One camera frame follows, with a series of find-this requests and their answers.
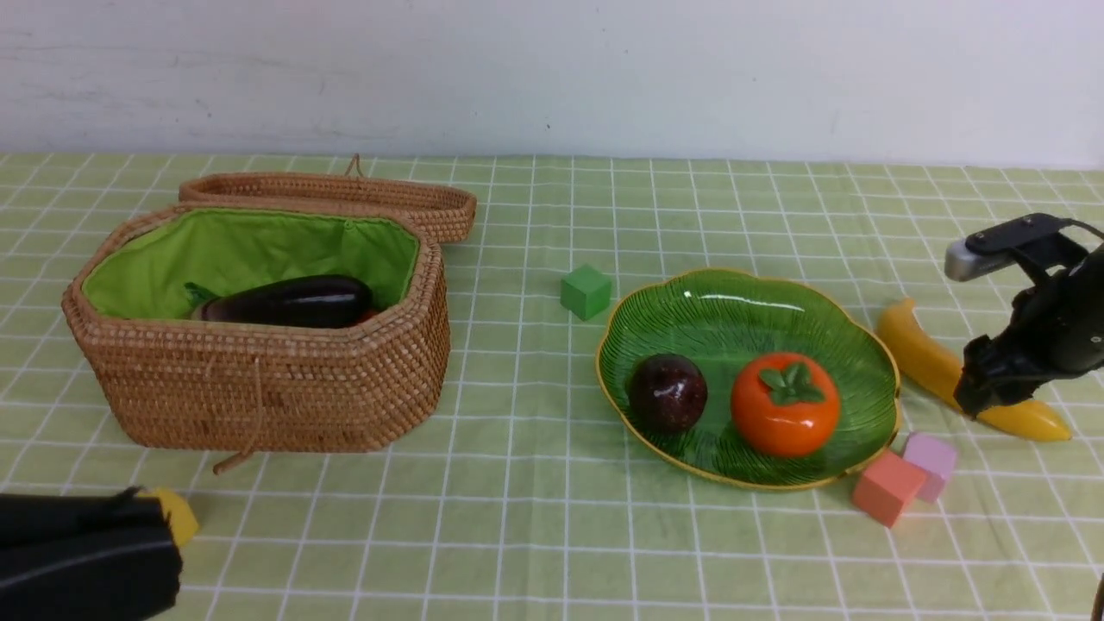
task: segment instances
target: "eggplant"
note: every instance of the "eggplant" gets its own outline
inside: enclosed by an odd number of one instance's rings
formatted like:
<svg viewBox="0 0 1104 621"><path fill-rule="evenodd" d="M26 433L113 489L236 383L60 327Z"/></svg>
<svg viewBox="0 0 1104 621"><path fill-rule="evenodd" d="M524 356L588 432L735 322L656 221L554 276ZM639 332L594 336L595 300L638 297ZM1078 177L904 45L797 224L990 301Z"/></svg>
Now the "eggplant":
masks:
<svg viewBox="0 0 1104 621"><path fill-rule="evenodd" d="M372 290L357 278L302 276L208 299L195 307L192 319L337 329L360 323L373 306Z"/></svg>

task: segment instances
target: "table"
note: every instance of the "table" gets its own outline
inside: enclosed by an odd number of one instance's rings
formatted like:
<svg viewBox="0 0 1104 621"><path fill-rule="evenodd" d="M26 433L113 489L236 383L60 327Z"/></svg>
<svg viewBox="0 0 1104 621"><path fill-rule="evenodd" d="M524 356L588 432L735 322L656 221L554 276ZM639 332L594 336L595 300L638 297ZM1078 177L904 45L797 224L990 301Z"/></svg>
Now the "table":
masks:
<svg viewBox="0 0 1104 621"><path fill-rule="evenodd" d="M1075 438L1033 445L914 387L905 431L947 439L938 505L888 531L849 482L750 493L631 440L597 388L604 314L559 278L590 263L614 295L701 266L802 280L872 325L916 299L955 349L1007 325L1015 270L956 284L951 241L1030 211L1098 219L1104 172L723 160L369 159L369 176L475 192L446 250L453 355L423 427L363 455L150 451L115 423L59 309L124 219L233 170L341 172L347 157L0 155L0 473L4 491L185 494L202 530L169 620L835 621L1085 619L1104 567L1104 386L1039 396Z"/></svg>

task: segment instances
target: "plum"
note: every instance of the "plum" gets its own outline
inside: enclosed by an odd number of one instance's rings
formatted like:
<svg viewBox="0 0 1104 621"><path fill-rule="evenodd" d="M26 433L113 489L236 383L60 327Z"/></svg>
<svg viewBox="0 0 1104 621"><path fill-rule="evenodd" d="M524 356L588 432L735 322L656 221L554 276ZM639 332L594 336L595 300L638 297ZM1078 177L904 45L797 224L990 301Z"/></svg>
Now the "plum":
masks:
<svg viewBox="0 0 1104 621"><path fill-rule="evenodd" d="M629 408L660 433L681 433L692 428L705 412L708 399L705 377L686 356L649 356L637 364L629 379Z"/></svg>

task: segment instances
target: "white wall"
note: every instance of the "white wall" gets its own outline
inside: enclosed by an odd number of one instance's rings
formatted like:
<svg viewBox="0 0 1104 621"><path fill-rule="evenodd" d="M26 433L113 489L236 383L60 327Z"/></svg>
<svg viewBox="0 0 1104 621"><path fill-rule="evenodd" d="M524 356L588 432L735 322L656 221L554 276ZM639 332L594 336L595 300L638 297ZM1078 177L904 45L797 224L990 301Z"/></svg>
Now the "white wall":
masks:
<svg viewBox="0 0 1104 621"><path fill-rule="evenodd" d="M3 0L4 149L1102 167L1104 2Z"/></svg>

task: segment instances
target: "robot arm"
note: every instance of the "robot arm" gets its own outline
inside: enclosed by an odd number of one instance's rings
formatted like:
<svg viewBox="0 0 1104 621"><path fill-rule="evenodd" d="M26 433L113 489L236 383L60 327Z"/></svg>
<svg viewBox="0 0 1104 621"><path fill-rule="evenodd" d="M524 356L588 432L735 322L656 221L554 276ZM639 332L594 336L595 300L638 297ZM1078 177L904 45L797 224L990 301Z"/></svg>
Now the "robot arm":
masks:
<svg viewBox="0 0 1104 621"><path fill-rule="evenodd" d="M944 273L968 282L1012 263L1033 286L1016 295L1007 328L966 345L955 400L970 417L1030 399L1055 379L1104 366L1104 244L1089 252L1061 233L1073 219L1032 213L974 233L947 248ZM1053 274L1050 270L1060 267Z"/></svg>

